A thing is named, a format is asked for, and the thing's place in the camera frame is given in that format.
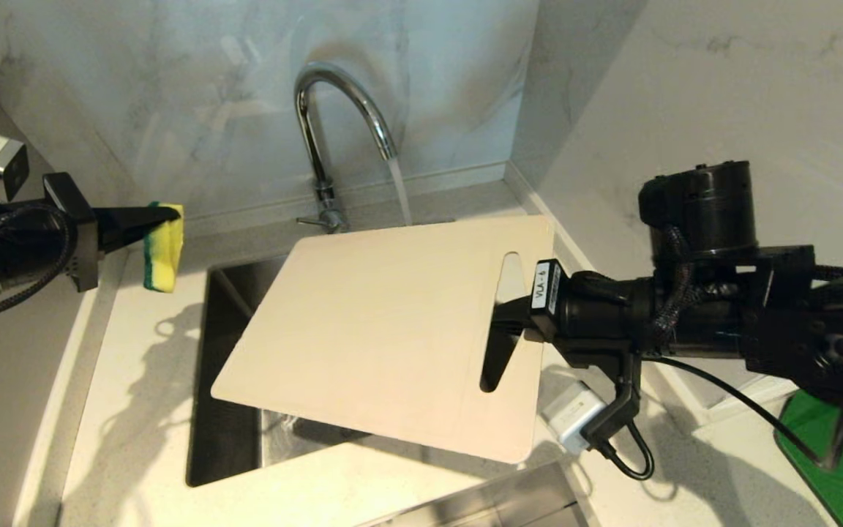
faucet spout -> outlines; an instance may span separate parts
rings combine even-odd
[[[315,197],[318,200],[322,217],[327,216],[328,211],[332,211],[332,217],[341,217],[344,227],[337,227],[333,231],[345,231],[347,225],[342,212],[337,208],[334,180],[324,170],[321,150],[318,148],[318,142],[315,140],[311,125],[310,89],[316,83],[328,83],[337,87],[356,105],[372,133],[372,139],[375,141],[382,159],[394,159],[397,152],[391,133],[389,133],[389,127],[386,126],[386,121],[382,118],[382,113],[372,102],[364,87],[360,86],[360,83],[354,77],[341,70],[340,67],[323,62],[309,63],[301,70],[298,79],[295,80],[295,110],[298,113],[298,124],[301,125],[301,136],[304,136],[308,159],[311,160],[311,168],[314,170]]]

running water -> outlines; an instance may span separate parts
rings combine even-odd
[[[389,173],[392,174],[392,181],[395,182],[395,191],[399,194],[399,204],[402,206],[402,218],[405,226],[412,224],[412,213],[408,212],[408,195],[405,194],[405,183],[402,183],[402,169],[399,168],[399,160],[393,157],[389,160]]]

stainless steel sink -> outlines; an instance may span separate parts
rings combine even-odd
[[[284,263],[285,256],[279,256],[210,272],[187,460],[191,487],[368,435],[210,396],[214,380]]]

white power adapter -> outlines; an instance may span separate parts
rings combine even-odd
[[[558,443],[572,454],[579,454],[588,448],[588,440],[581,435],[581,428],[606,406],[587,384],[575,381],[542,409],[542,418],[552,428]]]

cutting board handle hole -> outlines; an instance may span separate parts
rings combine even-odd
[[[525,296],[525,274],[522,273],[522,259],[518,253],[506,253],[499,271],[499,281],[496,283],[494,306]],[[486,340],[486,351],[483,354],[483,367],[479,387],[485,393],[492,393],[499,386],[499,381],[506,371],[506,365],[512,358],[522,331],[518,333],[511,329],[515,321],[509,320],[509,313],[494,310],[490,321],[490,330]]]

